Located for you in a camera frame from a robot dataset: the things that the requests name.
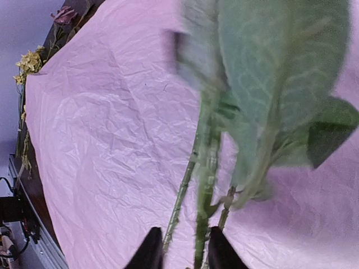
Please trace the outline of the pale pink rose stem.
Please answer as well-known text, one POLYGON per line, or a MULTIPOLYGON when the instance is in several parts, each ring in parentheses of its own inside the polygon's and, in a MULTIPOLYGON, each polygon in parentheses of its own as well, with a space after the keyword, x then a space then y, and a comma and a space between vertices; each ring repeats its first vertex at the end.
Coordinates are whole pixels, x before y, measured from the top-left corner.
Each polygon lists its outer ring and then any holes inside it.
MULTIPOLYGON (((358 128, 358 110, 332 95, 348 45, 350 2, 180 5, 186 31, 168 31, 174 69, 199 90, 200 105, 202 93, 219 97, 221 144, 211 203, 223 208, 223 227, 230 209, 271 197, 270 168, 317 168, 358 128)), ((196 130, 165 248, 197 172, 198 148, 196 130)))

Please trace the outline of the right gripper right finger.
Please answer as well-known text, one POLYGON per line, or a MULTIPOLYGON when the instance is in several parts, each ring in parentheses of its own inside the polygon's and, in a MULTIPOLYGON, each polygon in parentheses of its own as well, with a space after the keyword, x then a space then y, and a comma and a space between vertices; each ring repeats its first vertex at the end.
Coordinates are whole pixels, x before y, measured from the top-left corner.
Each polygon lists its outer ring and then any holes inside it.
POLYGON ((210 269, 248 269, 218 226, 211 227, 208 263, 210 269))

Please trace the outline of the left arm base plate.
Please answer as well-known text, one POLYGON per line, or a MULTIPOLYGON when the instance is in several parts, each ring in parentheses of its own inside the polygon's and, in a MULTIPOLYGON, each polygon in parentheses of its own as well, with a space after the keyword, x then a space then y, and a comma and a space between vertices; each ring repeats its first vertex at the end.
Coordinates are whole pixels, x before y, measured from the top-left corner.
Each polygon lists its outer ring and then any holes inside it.
POLYGON ((22 230, 27 238, 31 238, 35 244, 40 240, 40 224, 23 193, 15 191, 7 178, 1 177, 8 186, 12 196, 1 197, 1 227, 7 223, 20 222, 22 230))

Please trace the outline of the purple wrapping paper sheet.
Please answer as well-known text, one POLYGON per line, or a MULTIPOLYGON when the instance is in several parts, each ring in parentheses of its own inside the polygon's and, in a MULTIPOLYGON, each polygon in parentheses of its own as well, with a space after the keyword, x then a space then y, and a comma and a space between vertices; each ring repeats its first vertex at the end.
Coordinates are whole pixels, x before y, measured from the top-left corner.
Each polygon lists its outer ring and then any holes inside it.
MULTIPOLYGON (((161 39, 177 1, 106 1, 26 84, 26 122, 69 268, 122 268, 166 228, 186 170, 197 92, 161 39)), ((317 170, 273 169, 265 202, 224 233, 251 268, 358 267, 358 134, 317 170)))

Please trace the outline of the pink carnation stem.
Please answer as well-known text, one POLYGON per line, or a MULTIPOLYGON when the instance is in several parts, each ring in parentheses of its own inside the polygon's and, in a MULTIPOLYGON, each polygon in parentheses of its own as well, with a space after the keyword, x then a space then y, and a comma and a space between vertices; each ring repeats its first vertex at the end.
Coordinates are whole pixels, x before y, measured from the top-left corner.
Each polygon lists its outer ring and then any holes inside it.
POLYGON ((197 156, 197 217, 195 235, 194 268, 201 268, 209 219, 220 203, 212 204, 213 189, 217 178, 221 130, 218 126, 216 109, 219 97, 201 94, 198 122, 199 148, 197 156))

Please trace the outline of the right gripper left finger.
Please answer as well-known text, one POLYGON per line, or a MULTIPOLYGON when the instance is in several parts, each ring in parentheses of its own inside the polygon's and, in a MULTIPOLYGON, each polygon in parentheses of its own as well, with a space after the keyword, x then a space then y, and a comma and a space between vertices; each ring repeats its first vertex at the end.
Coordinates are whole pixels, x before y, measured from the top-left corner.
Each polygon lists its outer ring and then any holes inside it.
POLYGON ((162 269, 163 242, 160 227, 152 227, 124 269, 162 269))

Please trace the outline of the fake flower bunch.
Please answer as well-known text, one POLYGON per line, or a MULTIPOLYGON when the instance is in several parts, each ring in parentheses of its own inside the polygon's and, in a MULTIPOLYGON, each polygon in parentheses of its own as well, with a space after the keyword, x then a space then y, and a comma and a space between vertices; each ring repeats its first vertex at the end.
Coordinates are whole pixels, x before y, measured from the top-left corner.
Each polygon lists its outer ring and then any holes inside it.
POLYGON ((85 9, 78 11, 73 5, 66 3, 55 14, 53 19, 52 37, 47 47, 40 45, 35 51, 22 55, 16 66, 18 75, 13 78, 19 93, 19 127, 15 156, 21 159, 21 171, 31 171, 29 159, 30 135, 26 127, 26 80, 27 77, 38 73, 43 66, 67 44, 92 17, 95 12, 94 1, 84 1, 85 9))

